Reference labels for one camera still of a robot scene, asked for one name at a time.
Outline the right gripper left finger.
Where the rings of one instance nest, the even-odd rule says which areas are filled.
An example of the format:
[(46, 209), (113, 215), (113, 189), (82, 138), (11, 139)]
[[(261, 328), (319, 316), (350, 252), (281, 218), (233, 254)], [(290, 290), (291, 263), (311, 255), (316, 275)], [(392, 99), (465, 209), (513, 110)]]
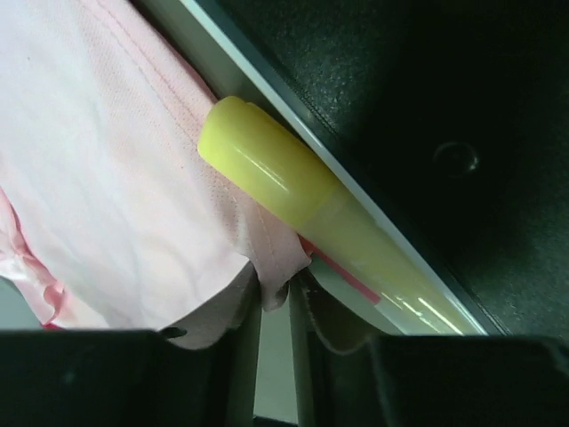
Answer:
[(4, 426), (250, 426), (260, 340), (252, 267), (240, 326), (193, 350), (188, 325), (150, 330), (4, 330)]

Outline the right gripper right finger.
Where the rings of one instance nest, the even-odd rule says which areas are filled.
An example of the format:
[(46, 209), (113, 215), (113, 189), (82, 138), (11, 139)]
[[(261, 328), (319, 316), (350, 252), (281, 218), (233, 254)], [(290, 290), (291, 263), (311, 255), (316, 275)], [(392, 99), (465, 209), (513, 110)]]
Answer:
[(302, 426), (565, 426), (568, 347), (535, 336), (396, 336), (308, 272), (290, 283)]

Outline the pink t shirt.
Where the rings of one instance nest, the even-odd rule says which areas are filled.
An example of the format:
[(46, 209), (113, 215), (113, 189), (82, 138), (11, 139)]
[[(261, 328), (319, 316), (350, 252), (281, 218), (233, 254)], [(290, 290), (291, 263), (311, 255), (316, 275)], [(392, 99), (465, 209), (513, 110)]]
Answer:
[(1, 4), (1, 275), (42, 326), (188, 324), (192, 349), (309, 264), (297, 234), (212, 169), (214, 97), (127, 1)]

